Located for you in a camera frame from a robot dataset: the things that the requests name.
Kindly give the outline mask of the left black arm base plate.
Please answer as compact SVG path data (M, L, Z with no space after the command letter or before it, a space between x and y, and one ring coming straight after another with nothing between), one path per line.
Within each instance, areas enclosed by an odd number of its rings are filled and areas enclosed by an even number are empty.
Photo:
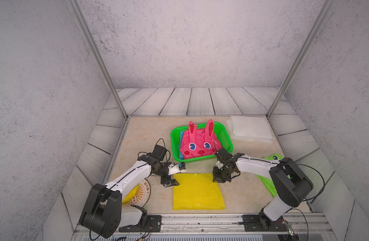
M122 206L122 216L119 224L120 233L161 231L162 216L149 215L147 210L139 206Z

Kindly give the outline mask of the pink bunny raincoat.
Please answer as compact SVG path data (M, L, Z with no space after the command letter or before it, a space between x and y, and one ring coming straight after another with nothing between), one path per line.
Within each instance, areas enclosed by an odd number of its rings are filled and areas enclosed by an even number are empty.
M188 130L183 133L180 152L184 159L196 158L206 155L214 155L223 146L214 133L215 123L210 119L204 129L198 129L197 125L189 122Z

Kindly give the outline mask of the green plastic basket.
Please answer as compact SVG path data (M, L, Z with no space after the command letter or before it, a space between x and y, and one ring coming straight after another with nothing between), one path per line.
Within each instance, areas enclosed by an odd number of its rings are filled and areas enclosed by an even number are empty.
M186 162L186 163L213 159L215 157L214 155L206 155L206 156L201 156L201 157L196 157L196 158L189 158L189 159L184 159L184 160L179 158L179 153L180 153L179 144L180 144L180 141L181 141L180 133L185 132L187 130L188 130L188 126L182 126L182 127L174 128L171 131L170 139L171 139L171 145L172 145L172 153L171 153L172 158L174 158L178 162L183 161L183 162ZM234 146L232 144L232 141L230 139L230 136L229 136L225 126L223 124L219 123L219 122L216 122L214 133L216 134L216 137L219 140L219 142L221 143L221 145L223 146L223 148L225 148L229 153L231 153L234 150Z

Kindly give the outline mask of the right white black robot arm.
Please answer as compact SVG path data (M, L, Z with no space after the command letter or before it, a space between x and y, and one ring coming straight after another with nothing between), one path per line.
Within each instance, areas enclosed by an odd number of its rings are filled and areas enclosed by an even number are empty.
M217 165L213 168L213 181L231 182L232 173L252 173L270 179L276 196L259 213L261 222L276 222L293 207L298 207L314 185L291 158L266 160L253 158L243 153L230 154L224 148L215 154Z

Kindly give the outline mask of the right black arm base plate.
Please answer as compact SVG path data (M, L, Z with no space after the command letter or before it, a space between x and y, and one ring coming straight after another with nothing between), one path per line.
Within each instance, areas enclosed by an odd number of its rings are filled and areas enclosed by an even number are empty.
M276 221L268 218L263 211L259 214L246 214L242 216L241 225L246 232L287 232L288 226L283 216Z

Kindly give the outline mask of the yellow raincoat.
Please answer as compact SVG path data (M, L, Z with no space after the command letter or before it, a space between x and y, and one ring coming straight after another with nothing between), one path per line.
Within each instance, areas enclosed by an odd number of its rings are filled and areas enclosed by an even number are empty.
M211 173L180 173L174 178L173 210L224 210L226 208L218 183Z

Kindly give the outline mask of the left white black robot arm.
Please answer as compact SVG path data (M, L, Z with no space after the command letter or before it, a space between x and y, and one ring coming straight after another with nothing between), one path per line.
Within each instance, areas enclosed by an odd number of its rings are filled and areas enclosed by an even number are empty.
M185 163L162 163L161 160L162 156L153 153L142 155L115 180L105 185L94 185L78 224L104 238L109 238L122 228L143 230L147 225L147 210L137 205L123 206L122 202L137 184L152 174L161 178L163 187L179 185L172 175L185 172Z

